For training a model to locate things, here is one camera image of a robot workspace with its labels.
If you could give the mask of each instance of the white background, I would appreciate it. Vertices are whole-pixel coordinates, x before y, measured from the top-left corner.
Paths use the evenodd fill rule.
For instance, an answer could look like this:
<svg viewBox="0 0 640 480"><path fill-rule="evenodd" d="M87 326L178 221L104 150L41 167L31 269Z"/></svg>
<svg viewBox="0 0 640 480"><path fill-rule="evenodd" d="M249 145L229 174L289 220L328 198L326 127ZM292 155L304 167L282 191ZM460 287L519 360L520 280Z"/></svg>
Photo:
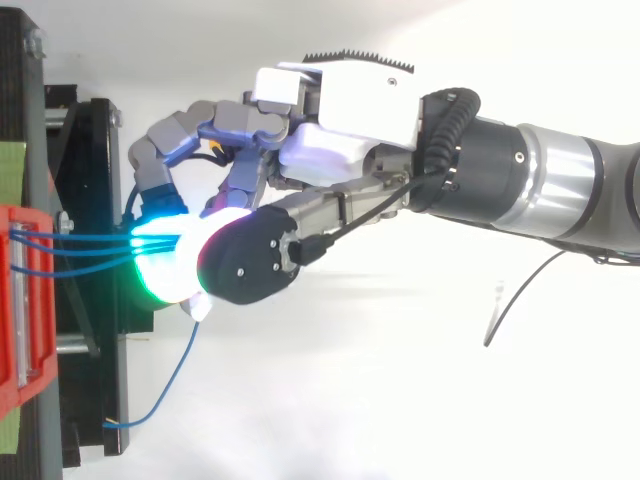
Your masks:
<svg viewBox="0 0 640 480"><path fill-rule="evenodd" d="M638 7L626 0L18 4L49 34L47 81L123 110L123 159L159 118L239 98L259 67L343 47L415 63L425 93L473 88L485 117L640 139ZM126 195L128 165L123 175ZM197 209L223 173L188 162L175 176ZM85 449L65 478L637 479L640 272L565 255L482 347L496 282L508 296L551 253L409 213L362 229L286 292L217 304L126 453ZM178 309L156 318L128 344L133 419L191 331Z"/></svg>

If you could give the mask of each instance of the blue wire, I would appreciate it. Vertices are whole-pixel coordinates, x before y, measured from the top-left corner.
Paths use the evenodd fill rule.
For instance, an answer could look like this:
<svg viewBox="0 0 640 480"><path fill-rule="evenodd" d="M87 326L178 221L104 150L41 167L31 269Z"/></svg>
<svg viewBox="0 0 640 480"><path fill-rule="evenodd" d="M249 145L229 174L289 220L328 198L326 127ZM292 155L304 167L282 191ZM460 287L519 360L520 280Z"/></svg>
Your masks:
<svg viewBox="0 0 640 480"><path fill-rule="evenodd" d="M149 413L147 413L144 417L142 417L140 420L136 420L135 422L130 422L130 423L104 422L102 424L103 428L109 428L109 429L113 429L113 430L118 430L118 429L121 429L121 428L136 427L136 426L140 425L141 423L144 423L147 420L149 420L153 416L153 414L156 413L156 410L160 406L160 403L162 403L162 400L164 400L164 397L167 394L167 392L169 391L169 389L171 388L171 385L173 384L173 381L178 376L178 373L180 372L180 369L182 368L182 364L187 359L187 356L189 355L189 352L191 351L191 347L193 346L193 341L196 338L196 333L198 333L198 327L199 326L200 326L200 322L196 322L196 324L193 327L193 332L191 333L191 338L189 339L189 343L187 344L187 348L185 349L184 353L182 354L182 358L178 362L178 366L173 371L173 375L171 375L171 378L169 379L169 382L167 383L167 386L164 387L164 390L160 394L160 398L158 398L158 401L153 406L151 411Z"/></svg>
<svg viewBox="0 0 640 480"><path fill-rule="evenodd" d="M23 237L33 238L51 238L53 240L69 240L69 241L81 241L81 242L111 242L111 241L129 241L132 239L154 239L154 240L177 240L180 235L83 235L83 234L68 234L63 235L61 233L44 233L44 232L31 232L29 230L9 230L11 235L20 235Z"/></svg>
<svg viewBox="0 0 640 480"><path fill-rule="evenodd" d="M35 248L36 250L39 250L41 252L51 253L52 255L62 255L64 257L106 257L108 255L115 255L118 253L134 253L137 250L140 250L141 253L144 253L146 249L150 247L153 247L153 248L169 247L169 246L175 246L176 244L176 242L162 241L162 242L156 242L156 243L149 243L146 245L142 245L140 247L132 247L128 245L126 247L103 248L100 250L60 250L60 249L45 247L44 245L41 245L39 243L32 242L30 240L27 240L26 238L22 238L19 235L10 234L9 238L16 242L22 243L23 245L26 245L28 247Z"/></svg>
<svg viewBox="0 0 640 480"><path fill-rule="evenodd" d="M63 272L41 272L39 270L30 270L28 268L16 267L15 265L11 265L11 270L18 273L24 273L27 275L32 275L34 277L41 278L69 278L75 277L78 275L86 275L88 273L101 272L102 270L107 270L112 267L117 267L118 265L122 265L124 263L130 262L138 255L149 255L153 253L163 253L163 252L172 252L174 249L170 247L156 248L156 249L148 249L145 250L142 254L134 254L127 255L126 257L116 258L114 260L109 260L108 262L99 263L97 265L92 265L91 267L78 268L76 270L66 270Z"/></svg>

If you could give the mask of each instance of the black metal frame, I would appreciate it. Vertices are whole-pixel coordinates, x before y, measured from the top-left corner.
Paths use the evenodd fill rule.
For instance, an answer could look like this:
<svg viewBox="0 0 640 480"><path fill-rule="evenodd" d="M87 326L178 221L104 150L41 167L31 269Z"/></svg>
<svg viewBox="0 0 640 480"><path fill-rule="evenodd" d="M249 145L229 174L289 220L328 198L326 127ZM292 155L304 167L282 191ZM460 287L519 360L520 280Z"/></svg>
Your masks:
<svg viewBox="0 0 640 480"><path fill-rule="evenodd" d="M115 107L107 99L61 105L60 98L72 100L69 86L47 86L46 92L49 105L67 109L62 126L47 131L61 209L73 219L74 233L113 233L122 220L118 132L110 121ZM58 259L56 269L105 260ZM65 468L80 465L81 446L104 445L112 456L129 444L127 430L104 429L102 422L128 421L125 334L152 331L153 313L131 302L123 275L112 269L56 281L58 333L82 333L89 347L89 353L58 356Z"/></svg>

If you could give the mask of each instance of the green light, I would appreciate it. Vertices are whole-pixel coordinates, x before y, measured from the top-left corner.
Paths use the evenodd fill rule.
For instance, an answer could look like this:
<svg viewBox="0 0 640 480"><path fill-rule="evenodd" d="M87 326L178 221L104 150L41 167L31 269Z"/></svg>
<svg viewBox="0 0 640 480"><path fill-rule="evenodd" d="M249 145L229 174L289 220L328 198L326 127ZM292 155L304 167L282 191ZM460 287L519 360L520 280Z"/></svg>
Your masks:
<svg viewBox="0 0 640 480"><path fill-rule="evenodd" d="M179 303L202 292L198 280L198 255L209 238L225 225L251 213L242 208L225 208L208 217L196 214L159 217L137 226L133 235L180 235L175 251L140 254L135 259L144 287L158 300ZM148 247L162 240L131 240L133 247Z"/></svg>

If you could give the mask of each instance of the bolt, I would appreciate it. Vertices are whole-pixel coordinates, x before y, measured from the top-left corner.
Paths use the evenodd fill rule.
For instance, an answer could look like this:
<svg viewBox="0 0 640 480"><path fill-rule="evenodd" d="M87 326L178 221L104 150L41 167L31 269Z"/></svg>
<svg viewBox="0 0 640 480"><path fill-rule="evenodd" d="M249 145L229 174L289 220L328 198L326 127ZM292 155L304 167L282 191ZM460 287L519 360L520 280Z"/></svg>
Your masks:
<svg viewBox="0 0 640 480"><path fill-rule="evenodd" d="M122 111L121 110L111 110L109 114L109 123L114 128L122 128Z"/></svg>
<svg viewBox="0 0 640 480"><path fill-rule="evenodd" d="M69 214L65 211L58 213L57 219L58 232L62 235L69 235L75 228L75 223L69 218Z"/></svg>
<svg viewBox="0 0 640 480"><path fill-rule="evenodd" d="M47 38L45 33L39 28L34 28L27 33L24 39L24 48L26 52L36 60L42 60L47 55L45 53L44 44Z"/></svg>

